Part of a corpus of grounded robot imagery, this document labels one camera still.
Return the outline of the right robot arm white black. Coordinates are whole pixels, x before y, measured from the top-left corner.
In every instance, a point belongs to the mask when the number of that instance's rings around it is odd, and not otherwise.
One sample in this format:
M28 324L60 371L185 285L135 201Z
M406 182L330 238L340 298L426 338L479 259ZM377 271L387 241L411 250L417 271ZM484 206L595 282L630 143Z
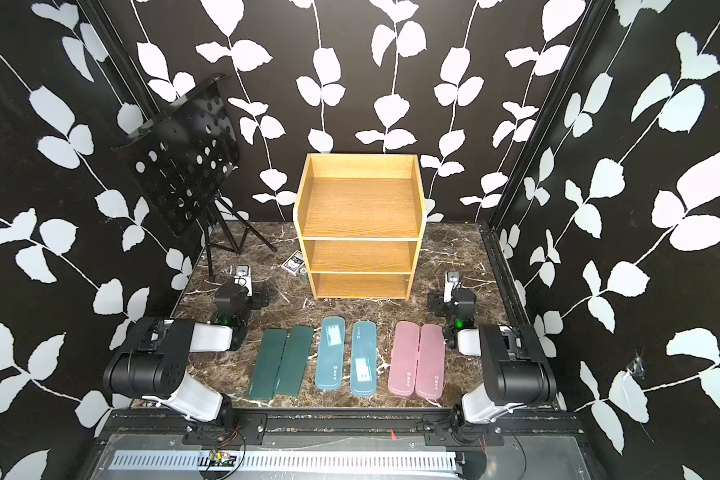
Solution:
M430 313L445 319L444 345L481 361L481 383L454 406L452 423L485 425L522 408L552 404L556 379L530 325L477 325L475 293L452 285L428 294Z

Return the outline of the pink pencil case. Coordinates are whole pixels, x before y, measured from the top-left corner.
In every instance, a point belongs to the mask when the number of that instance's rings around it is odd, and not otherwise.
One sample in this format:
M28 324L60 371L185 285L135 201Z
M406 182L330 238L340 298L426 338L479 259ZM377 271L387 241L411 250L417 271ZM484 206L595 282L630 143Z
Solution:
M433 324L421 327L415 393L427 400L441 398L444 387L445 339L442 328Z
M409 321L396 324L391 361L388 373L388 390L399 397L410 397L414 393L420 327Z

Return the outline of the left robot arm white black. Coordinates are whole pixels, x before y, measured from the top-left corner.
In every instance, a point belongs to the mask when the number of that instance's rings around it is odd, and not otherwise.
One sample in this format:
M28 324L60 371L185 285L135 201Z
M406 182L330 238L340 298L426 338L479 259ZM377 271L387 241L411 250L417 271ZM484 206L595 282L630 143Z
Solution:
M219 287L214 303L216 316L209 323L140 318L105 367L104 390L166 405L190 421L230 428L230 400L189 373L189 357L239 350L252 313L269 305L268 287L233 280Z

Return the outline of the dark green pencil case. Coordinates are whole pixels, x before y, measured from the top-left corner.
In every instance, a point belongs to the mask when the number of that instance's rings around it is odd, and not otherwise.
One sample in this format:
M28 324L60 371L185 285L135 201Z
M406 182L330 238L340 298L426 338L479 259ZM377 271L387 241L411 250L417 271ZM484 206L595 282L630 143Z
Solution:
M269 401L273 398L287 337L286 330L264 331L247 392L249 400Z
M294 326L286 339L281 364L275 381L276 395L297 396L300 392L314 329Z

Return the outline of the teal pencil case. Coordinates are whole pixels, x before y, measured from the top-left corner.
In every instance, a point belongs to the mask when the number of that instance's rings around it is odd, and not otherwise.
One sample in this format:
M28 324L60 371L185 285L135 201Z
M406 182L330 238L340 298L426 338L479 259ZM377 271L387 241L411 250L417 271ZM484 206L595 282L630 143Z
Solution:
M343 379L346 323L341 317L327 317L320 330L315 385L322 391L337 390Z
M350 390L358 397L371 397L377 389L376 325L358 321L351 337Z

